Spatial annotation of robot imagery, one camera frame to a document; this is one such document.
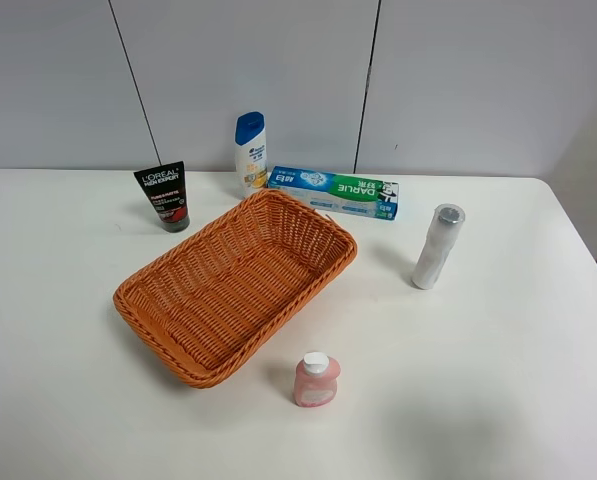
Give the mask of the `black L'Oreal tube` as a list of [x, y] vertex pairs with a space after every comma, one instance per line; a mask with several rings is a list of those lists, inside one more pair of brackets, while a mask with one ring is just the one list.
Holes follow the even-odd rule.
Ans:
[[182, 161], [136, 171], [133, 175], [166, 231], [180, 232], [189, 226]]

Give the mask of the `orange wicker basket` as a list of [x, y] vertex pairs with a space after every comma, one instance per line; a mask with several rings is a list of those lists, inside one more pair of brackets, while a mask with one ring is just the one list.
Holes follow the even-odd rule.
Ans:
[[184, 384], [211, 388], [356, 255], [354, 238], [334, 221], [265, 189], [131, 275], [113, 303]]

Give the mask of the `Darlie toothpaste box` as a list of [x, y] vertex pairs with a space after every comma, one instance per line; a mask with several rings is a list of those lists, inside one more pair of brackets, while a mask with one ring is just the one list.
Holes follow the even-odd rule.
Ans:
[[313, 209], [387, 221], [397, 216], [396, 182], [276, 166], [267, 187], [283, 191]]

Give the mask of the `white blue shampoo bottle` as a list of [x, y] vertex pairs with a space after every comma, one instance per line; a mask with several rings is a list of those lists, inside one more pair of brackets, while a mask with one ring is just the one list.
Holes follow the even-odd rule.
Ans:
[[235, 143], [236, 171], [247, 198], [267, 184], [267, 141], [262, 113], [252, 111], [237, 119]]

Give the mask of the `white bottle silver cap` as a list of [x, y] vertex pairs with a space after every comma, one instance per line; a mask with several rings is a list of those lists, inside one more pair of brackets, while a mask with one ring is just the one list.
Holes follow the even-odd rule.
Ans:
[[436, 207], [412, 274], [411, 280], [416, 287], [422, 290], [434, 287], [465, 219], [465, 212], [458, 205], [441, 204]]

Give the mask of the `pink bottle white cap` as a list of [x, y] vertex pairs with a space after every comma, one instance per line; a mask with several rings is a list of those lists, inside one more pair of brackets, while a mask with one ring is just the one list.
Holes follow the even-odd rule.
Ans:
[[293, 386], [295, 403], [315, 408], [331, 402], [338, 388], [341, 367], [337, 360], [323, 352], [306, 353], [296, 367]]

